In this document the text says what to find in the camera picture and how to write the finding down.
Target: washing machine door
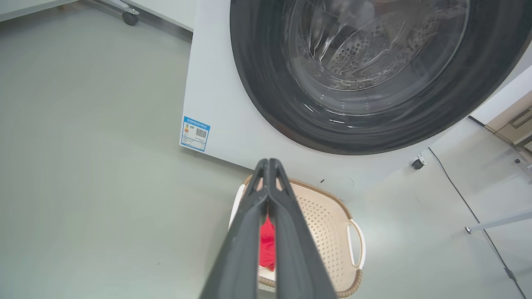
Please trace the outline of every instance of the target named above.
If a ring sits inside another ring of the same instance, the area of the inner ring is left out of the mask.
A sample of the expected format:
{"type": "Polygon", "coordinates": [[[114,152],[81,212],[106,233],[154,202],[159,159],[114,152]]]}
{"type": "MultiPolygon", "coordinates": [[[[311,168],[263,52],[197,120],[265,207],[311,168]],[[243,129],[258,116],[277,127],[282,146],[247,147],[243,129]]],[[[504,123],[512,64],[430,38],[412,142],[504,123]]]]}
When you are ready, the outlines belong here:
{"type": "Polygon", "coordinates": [[[529,44],[528,0],[231,0],[233,54],[260,113],[318,151],[364,155],[466,117],[529,44]]]}

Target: qr code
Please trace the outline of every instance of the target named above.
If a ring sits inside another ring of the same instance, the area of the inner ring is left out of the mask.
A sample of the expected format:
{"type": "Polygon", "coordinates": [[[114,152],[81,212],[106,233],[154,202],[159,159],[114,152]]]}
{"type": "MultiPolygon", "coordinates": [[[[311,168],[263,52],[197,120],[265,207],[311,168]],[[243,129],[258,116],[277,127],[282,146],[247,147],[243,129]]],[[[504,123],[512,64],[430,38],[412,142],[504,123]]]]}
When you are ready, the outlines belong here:
{"type": "Polygon", "coordinates": [[[207,131],[198,128],[196,129],[196,135],[205,138],[207,137],[207,131]]]}

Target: red cloth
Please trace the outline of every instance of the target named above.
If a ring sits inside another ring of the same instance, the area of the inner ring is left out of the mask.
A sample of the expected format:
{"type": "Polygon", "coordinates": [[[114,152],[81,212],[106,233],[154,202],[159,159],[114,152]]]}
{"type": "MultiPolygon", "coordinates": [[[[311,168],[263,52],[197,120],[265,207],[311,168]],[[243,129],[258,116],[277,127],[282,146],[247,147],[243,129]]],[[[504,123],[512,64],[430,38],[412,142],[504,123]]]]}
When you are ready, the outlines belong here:
{"type": "Polygon", "coordinates": [[[259,250],[259,265],[270,270],[275,269],[275,227],[266,217],[266,222],[261,226],[261,247],[259,250]]]}

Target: black cable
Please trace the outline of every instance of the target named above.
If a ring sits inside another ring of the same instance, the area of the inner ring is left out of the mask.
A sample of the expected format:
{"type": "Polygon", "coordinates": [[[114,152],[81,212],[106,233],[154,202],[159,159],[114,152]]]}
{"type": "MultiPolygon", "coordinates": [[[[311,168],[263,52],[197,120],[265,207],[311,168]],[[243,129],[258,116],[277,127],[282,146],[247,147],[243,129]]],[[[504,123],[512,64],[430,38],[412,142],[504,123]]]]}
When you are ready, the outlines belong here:
{"type": "MultiPolygon", "coordinates": [[[[466,199],[462,196],[462,194],[460,193],[460,191],[458,191],[458,188],[454,185],[453,181],[451,180],[451,178],[450,178],[449,175],[447,174],[447,171],[445,170],[445,167],[443,167],[442,162],[438,159],[438,156],[436,156],[436,154],[432,151],[432,149],[431,149],[430,147],[429,147],[429,151],[432,153],[432,155],[434,156],[434,158],[436,158],[436,160],[438,160],[438,163],[439,163],[440,167],[442,167],[442,170],[443,170],[443,172],[445,173],[445,176],[447,176],[447,179],[449,180],[449,182],[451,182],[451,185],[453,185],[453,187],[454,187],[454,189],[456,190],[456,192],[458,193],[458,195],[460,195],[460,197],[461,197],[462,200],[464,201],[464,204],[467,206],[467,208],[469,209],[469,211],[471,212],[471,214],[473,214],[473,217],[475,217],[475,220],[477,221],[477,223],[480,223],[480,221],[478,220],[477,216],[475,215],[475,213],[473,212],[473,210],[471,209],[471,207],[469,206],[469,204],[466,202],[466,199]]],[[[483,231],[484,231],[484,233],[486,234],[486,236],[488,237],[489,242],[492,244],[493,249],[495,249],[495,252],[497,253],[499,260],[501,260],[501,262],[502,262],[504,268],[505,268],[506,270],[509,270],[509,269],[508,269],[508,266],[506,265],[506,263],[505,263],[504,260],[502,259],[501,254],[500,254],[499,251],[497,250],[497,247],[495,247],[495,244],[493,243],[492,239],[489,237],[488,232],[487,232],[485,229],[483,229],[483,231]]],[[[518,289],[519,292],[521,293],[521,296],[523,296],[523,298],[526,299],[525,294],[523,293],[523,291],[521,290],[521,288],[520,288],[519,285],[517,284],[517,280],[513,280],[513,282],[516,284],[517,289],[518,289]]]]}

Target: caster wheel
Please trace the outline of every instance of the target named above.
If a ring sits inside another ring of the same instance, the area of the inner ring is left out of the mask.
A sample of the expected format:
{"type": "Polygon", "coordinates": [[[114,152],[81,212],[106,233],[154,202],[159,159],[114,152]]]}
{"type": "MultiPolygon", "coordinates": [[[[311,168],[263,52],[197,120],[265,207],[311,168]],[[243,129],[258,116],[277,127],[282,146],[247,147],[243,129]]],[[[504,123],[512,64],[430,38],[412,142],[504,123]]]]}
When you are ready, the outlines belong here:
{"type": "Polygon", "coordinates": [[[131,14],[129,12],[124,12],[122,14],[122,19],[127,25],[133,26],[136,23],[138,23],[138,17],[135,14],[131,14]]]}
{"type": "Polygon", "coordinates": [[[423,166],[425,166],[425,164],[419,161],[419,159],[415,160],[414,163],[412,163],[412,167],[414,167],[414,169],[416,170],[421,169],[423,166]]]}

